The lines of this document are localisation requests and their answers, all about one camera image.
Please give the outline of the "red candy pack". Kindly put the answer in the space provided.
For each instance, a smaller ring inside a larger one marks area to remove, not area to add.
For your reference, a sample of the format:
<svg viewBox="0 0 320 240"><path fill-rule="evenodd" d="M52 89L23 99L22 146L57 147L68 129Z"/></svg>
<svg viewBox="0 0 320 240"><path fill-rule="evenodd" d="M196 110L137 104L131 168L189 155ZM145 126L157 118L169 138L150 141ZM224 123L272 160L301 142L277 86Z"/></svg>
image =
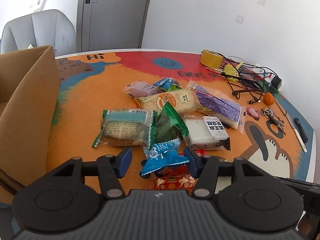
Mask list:
<svg viewBox="0 0 320 240"><path fill-rule="evenodd" d="M199 156L202 157L204 155L206 155L206 151L204 149L199 149L199 150L194 150L194 152Z"/></svg>

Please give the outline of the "red orange snack pack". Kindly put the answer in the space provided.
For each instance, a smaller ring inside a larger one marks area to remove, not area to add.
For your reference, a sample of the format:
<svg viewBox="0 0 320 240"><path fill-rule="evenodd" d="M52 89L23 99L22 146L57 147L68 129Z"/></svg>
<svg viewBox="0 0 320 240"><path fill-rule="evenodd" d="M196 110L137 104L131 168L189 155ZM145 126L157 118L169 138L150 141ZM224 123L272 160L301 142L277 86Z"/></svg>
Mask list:
<svg viewBox="0 0 320 240"><path fill-rule="evenodd" d="M165 170L168 173L153 181L154 190L187 190L191 193L198 181L194 178L185 165L174 170Z"/></svg>

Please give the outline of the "black white rice cake pack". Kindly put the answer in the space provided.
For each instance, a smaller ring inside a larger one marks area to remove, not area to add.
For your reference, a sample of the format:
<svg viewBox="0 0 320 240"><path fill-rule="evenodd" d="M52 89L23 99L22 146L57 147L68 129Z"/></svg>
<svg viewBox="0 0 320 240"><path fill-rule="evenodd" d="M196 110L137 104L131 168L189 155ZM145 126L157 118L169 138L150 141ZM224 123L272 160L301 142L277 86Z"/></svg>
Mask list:
<svg viewBox="0 0 320 240"><path fill-rule="evenodd" d="M193 150L231 150L231 142L222 122L215 116L184 115L189 134L185 145Z"/></svg>

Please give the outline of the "teal beige cracker pack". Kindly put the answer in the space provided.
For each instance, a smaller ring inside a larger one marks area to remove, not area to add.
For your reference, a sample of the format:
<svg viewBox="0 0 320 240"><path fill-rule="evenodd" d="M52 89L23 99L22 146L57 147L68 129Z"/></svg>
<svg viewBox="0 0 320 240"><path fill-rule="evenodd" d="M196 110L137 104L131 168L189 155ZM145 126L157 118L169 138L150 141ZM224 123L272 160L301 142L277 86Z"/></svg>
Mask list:
<svg viewBox="0 0 320 240"><path fill-rule="evenodd" d="M143 109L105 109L101 130L92 146L143 146L151 148L155 141L157 112Z"/></svg>

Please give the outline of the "clear biscuit snack pack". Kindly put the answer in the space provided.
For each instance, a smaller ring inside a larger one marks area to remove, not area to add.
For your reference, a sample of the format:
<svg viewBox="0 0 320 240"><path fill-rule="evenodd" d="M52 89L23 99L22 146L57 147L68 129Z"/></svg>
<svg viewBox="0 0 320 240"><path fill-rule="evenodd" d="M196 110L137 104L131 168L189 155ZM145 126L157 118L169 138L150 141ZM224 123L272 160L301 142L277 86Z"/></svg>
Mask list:
<svg viewBox="0 0 320 240"><path fill-rule="evenodd" d="M221 161L221 162L225 162L225 163L232 163L232 162L233 162L233 160L226 159L226 158L221 157L221 156L217 156L217 158L218 158L219 161Z"/></svg>

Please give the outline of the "black white pen tool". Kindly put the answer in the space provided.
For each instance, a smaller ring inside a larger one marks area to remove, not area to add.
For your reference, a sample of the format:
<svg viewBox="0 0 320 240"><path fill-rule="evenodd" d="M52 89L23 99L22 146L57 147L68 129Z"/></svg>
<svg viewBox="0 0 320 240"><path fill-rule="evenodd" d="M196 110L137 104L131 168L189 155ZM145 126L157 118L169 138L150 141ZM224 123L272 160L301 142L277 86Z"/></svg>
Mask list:
<svg viewBox="0 0 320 240"><path fill-rule="evenodd" d="M308 139L308 136L306 135L306 132L305 132L300 120L298 118L291 119L288 116L286 116L286 118L289 122L289 125L293 129L303 152L307 153L308 150L306 148L306 143L308 142L309 139Z"/></svg>

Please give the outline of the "purple white long snack pack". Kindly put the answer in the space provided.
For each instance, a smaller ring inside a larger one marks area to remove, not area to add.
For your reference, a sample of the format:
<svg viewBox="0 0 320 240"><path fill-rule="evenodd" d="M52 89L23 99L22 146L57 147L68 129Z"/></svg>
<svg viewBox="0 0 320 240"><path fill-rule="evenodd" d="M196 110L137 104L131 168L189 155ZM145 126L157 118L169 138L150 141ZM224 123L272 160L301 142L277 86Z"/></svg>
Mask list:
<svg viewBox="0 0 320 240"><path fill-rule="evenodd" d="M215 116L224 124L244 133L246 121L245 108L230 99L218 89L207 88L190 79L187 88L192 88L206 116Z"/></svg>

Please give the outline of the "colourful cat table mat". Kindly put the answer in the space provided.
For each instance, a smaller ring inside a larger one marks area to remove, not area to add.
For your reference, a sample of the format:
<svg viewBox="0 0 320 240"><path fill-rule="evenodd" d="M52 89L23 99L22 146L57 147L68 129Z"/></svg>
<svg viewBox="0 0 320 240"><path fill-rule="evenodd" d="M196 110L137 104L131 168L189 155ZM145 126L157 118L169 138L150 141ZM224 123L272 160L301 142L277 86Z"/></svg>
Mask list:
<svg viewBox="0 0 320 240"><path fill-rule="evenodd" d="M283 178L309 180L312 142L302 148L296 109L272 102L200 63L200 56L163 51L97 52L57 59L60 92L50 132L47 170L80 157L95 161L131 147L120 183L125 192L195 189L186 147L225 161L249 160Z"/></svg>

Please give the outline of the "pink purple snack pack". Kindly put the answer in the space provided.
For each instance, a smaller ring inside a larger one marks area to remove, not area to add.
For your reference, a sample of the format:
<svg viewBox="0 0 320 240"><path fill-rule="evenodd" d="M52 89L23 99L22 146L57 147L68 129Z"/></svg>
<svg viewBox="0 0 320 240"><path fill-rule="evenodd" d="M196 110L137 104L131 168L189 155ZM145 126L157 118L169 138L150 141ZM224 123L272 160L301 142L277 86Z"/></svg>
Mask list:
<svg viewBox="0 0 320 240"><path fill-rule="evenodd" d="M132 98L142 98L159 94L161 91L145 81L135 81L127 85L124 88L124 92Z"/></svg>

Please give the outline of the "key bunch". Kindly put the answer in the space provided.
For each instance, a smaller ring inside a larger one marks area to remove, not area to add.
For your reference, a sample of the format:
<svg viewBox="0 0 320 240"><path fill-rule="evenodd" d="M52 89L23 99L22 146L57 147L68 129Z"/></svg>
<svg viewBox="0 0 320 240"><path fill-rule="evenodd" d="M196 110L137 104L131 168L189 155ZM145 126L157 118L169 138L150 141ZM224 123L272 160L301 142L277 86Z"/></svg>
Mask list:
<svg viewBox="0 0 320 240"><path fill-rule="evenodd" d="M270 108L262 108L261 114L269 118L272 124L276 125L284 135L286 135L284 129L281 127L280 122L274 118L274 111Z"/></svg>

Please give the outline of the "small blue green snack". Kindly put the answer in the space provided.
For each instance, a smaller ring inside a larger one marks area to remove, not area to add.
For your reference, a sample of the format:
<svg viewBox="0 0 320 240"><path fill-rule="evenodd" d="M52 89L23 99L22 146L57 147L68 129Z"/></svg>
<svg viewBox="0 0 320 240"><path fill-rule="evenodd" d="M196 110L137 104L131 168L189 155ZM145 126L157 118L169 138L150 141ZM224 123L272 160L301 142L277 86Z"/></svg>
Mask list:
<svg viewBox="0 0 320 240"><path fill-rule="evenodd" d="M163 92L182 89L181 85L175 79L170 77L164 77L153 85Z"/></svg>

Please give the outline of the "orange tangerine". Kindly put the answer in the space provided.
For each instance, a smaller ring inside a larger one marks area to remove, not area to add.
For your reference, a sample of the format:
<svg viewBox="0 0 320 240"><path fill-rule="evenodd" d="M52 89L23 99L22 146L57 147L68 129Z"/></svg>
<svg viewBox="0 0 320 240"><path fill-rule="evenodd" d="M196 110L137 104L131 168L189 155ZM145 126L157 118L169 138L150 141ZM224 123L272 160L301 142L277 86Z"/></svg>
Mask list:
<svg viewBox="0 0 320 240"><path fill-rule="evenodd" d="M265 93L264 96L263 96L263 101L268 106L271 106L271 105L274 104L275 99L274 99L274 96L271 93Z"/></svg>

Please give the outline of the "brown cardboard box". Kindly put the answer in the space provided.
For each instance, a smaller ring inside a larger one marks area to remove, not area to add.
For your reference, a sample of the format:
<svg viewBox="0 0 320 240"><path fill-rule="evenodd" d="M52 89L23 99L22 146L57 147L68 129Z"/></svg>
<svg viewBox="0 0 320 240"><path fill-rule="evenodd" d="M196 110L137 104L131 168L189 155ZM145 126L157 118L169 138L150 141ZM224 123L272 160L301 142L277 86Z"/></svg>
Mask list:
<svg viewBox="0 0 320 240"><path fill-rule="evenodd" d="M45 174L59 90L52 46L1 55L1 203Z"/></svg>

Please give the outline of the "grey door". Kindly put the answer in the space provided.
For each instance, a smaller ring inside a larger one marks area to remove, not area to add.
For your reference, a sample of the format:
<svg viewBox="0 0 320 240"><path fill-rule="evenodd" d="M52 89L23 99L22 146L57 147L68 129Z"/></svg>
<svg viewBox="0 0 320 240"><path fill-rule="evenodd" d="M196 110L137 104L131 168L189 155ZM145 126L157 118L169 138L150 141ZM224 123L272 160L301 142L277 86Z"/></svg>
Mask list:
<svg viewBox="0 0 320 240"><path fill-rule="evenodd" d="M79 52L142 46L150 0L78 0Z"/></svg>

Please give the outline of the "pink fluffy keychain charm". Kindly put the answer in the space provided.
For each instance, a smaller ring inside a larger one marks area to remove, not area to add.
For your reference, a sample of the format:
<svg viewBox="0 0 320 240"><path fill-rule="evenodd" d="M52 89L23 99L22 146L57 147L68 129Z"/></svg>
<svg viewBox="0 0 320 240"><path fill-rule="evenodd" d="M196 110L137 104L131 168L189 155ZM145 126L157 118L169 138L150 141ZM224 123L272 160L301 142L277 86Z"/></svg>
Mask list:
<svg viewBox="0 0 320 240"><path fill-rule="evenodd" d="M251 116L253 119L255 120L259 120L260 119L260 113L258 110L255 110L252 107L247 107L246 108L246 112L249 116Z"/></svg>

